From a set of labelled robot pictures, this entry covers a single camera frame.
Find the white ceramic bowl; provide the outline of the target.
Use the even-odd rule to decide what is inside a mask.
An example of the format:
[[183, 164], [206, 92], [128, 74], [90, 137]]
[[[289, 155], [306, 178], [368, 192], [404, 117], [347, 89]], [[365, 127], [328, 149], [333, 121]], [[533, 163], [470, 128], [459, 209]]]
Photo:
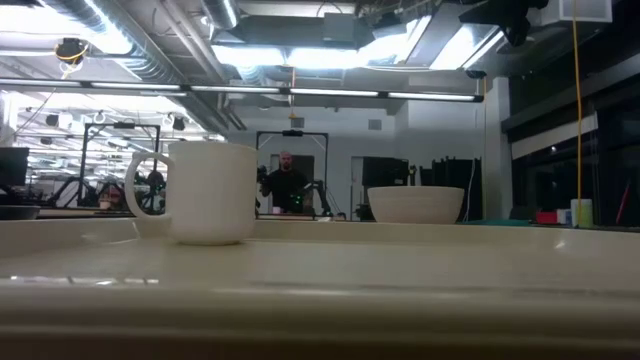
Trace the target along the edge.
[[373, 216], [380, 223], [454, 224], [465, 191], [456, 187], [393, 186], [367, 190]]

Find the white ceramic mug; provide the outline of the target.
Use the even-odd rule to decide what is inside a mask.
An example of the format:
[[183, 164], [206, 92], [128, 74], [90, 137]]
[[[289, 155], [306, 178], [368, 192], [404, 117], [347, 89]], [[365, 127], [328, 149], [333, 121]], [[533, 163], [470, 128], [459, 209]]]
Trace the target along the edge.
[[[255, 224], [257, 150], [225, 142], [183, 141], [161, 153], [135, 153], [125, 175], [131, 213], [167, 224], [168, 237], [189, 245], [228, 245], [248, 238]], [[167, 167], [165, 211], [149, 215], [138, 205], [135, 173], [147, 159]]]

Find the teal cloth napkin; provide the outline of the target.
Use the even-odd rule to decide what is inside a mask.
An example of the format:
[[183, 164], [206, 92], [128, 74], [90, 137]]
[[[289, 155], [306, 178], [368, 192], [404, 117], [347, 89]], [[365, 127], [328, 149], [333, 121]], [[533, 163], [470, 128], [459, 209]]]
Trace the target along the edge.
[[472, 226], [500, 226], [500, 227], [527, 227], [531, 225], [529, 220], [514, 220], [514, 219], [497, 219], [497, 220], [473, 220], [461, 222], [461, 225]]

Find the dark round plate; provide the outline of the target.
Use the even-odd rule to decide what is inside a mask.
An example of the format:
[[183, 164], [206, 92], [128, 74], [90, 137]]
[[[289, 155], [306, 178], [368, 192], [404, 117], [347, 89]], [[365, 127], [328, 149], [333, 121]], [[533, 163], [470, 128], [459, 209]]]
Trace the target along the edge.
[[38, 206], [0, 205], [0, 221], [35, 220], [39, 212]]

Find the beige plastic tray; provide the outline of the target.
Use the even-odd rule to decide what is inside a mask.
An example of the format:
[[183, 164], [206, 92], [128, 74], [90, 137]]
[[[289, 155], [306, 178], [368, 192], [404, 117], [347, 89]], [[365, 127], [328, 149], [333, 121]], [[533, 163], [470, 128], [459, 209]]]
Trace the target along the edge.
[[0, 222], [0, 360], [640, 360], [640, 234], [260, 221]]

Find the person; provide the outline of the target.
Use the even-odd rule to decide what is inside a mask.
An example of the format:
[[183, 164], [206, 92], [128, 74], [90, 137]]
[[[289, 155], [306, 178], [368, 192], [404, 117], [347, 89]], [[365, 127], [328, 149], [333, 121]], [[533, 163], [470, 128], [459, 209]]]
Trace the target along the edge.
[[307, 177], [293, 168], [293, 157], [283, 151], [279, 155], [279, 168], [262, 181], [260, 191], [264, 197], [272, 196], [272, 205], [282, 213], [304, 212], [303, 189], [309, 183]]

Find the long LED light bar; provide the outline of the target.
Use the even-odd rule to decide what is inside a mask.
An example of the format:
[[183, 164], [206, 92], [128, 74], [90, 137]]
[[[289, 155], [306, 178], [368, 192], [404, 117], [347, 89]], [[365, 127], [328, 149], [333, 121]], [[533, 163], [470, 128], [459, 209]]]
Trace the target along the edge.
[[24, 79], [0, 77], [0, 87], [29, 87], [29, 88], [56, 88], [56, 89], [91, 89], [91, 90], [122, 90], [161, 93], [187, 94], [187, 93], [228, 93], [228, 94], [255, 94], [255, 95], [284, 95], [284, 96], [328, 96], [371, 98], [385, 100], [415, 100], [415, 101], [441, 101], [458, 103], [480, 103], [484, 100], [477, 94], [454, 94], [438, 92], [400, 92], [400, 91], [376, 91], [376, 90], [344, 90], [344, 89], [320, 89], [320, 88], [296, 88], [296, 87], [250, 87], [231, 85], [188, 85], [188, 84], [156, 84], [156, 83], [127, 83], [104, 81], [78, 81], [78, 80], [51, 80], [51, 79]]

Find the black folding panels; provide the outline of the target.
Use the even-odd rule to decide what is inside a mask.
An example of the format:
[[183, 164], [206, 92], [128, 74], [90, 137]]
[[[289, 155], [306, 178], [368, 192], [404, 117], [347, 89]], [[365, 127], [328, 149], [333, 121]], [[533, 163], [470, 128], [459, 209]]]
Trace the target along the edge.
[[464, 190], [458, 222], [474, 222], [484, 218], [482, 162], [479, 158], [441, 158], [427, 167], [419, 167], [422, 186], [454, 187]]

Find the pale green roll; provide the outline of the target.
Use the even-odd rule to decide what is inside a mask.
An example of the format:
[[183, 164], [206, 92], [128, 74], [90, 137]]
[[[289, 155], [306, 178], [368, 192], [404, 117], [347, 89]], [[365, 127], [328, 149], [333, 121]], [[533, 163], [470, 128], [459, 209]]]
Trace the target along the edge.
[[593, 200], [572, 199], [571, 221], [574, 228], [592, 228], [594, 226]]

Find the black computer monitor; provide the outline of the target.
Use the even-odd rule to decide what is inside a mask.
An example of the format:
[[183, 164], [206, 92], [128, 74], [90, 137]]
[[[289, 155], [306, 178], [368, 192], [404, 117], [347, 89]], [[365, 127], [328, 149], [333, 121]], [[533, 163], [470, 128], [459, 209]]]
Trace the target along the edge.
[[28, 156], [29, 148], [0, 147], [0, 185], [25, 184]]

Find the white ceiling box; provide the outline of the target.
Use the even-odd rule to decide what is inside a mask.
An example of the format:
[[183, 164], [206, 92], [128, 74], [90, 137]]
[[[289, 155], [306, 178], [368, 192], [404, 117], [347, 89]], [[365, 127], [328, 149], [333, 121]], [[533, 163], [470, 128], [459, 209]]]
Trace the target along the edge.
[[549, 0], [548, 5], [539, 11], [540, 24], [550, 25], [559, 22], [612, 23], [612, 0]]

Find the black gantry frame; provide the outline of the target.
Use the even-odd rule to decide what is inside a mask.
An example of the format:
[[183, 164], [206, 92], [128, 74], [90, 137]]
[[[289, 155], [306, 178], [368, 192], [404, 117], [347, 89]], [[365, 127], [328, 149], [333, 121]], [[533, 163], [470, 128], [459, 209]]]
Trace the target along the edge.
[[114, 128], [114, 129], [120, 129], [120, 130], [154, 129], [156, 134], [151, 135], [150, 140], [153, 142], [154, 152], [155, 153], [161, 152], [161, 147], [160, 147], [161, 127], [159, 125], [137, 124], [133, 119], [129, 119], [126, 121], [117, 121], [115, 123], [96, 123], [96, 122], [85, 123], [84, 133], [82, 138], [79, 184], [76, 192], [78, 205], [80, 205], [84, 201], [84, 190], [85, 190], [84, 180], [85, 180], [85, 167], [86, 167], [88, 144], [106, 128]]
[[[328, 164], [328, 147], [329, 147], [329, 134], [328, 133], [319, 133], [319, 132], [304, 132], [301, 130], [295, 130], [295, 129], [291, 129], [291, 130], [283, 130], [281, 132], [276, 132], [276, 131], [258, 131], [256, 133], [256, 141], [255, 141], [255, 148], [257, 150], [260, 150], [264, 145], [266, 145], [269, 140], [274, 136], [274, 135], [281, 135], [282, 137], [311, 137], [313, 139], [316, 138], [316, 136], [322, 136], [325, 139], [325, 144], [319, 144], [320, 148], [324, 151], [324, 163]], [[270, 174], [267, 172], [266, 168], [264, 166], [259, 166], [258, 167], [258, 175], [257, 175], [257, 182], [260, 184], [261, 187], [261, 183], [262, 181], [266, 178], [266, 175]], [[320, 199], [320, 203], [321, 203], [321, 207], [322, 207], [322, 217], [332, 217], [333, 213], [331, 211], [331, 207], [327, 201], [326, 198], [326, 184], [325, 181], [327, 180], [327, 168], [324, 169], [324, 180], [320, 180], [320, 179], [313, 179], [313, 178], [307, 178], [309, 183], [305, 186], [305, 188], [302, 191], [302, 194], [304, 195], [304, 212], [302, 214], [311, 214], [313, 217], [316, 216], [315, 211], [311, 209], [310, 206], [306, 206], [305, 205], [305, 200], [308, 197], [312, 197], [313, 196], [313, 192], [316, 192], [319, 196]]]

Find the silver ventilation duct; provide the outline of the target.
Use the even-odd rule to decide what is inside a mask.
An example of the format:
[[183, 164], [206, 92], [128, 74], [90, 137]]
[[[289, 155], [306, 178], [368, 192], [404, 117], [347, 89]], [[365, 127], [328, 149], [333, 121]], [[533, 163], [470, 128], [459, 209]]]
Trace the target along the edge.
[[240, 10], [235, 0], [201, 0], [203, 10], [216, 29], [229, 30], [240, 21]]

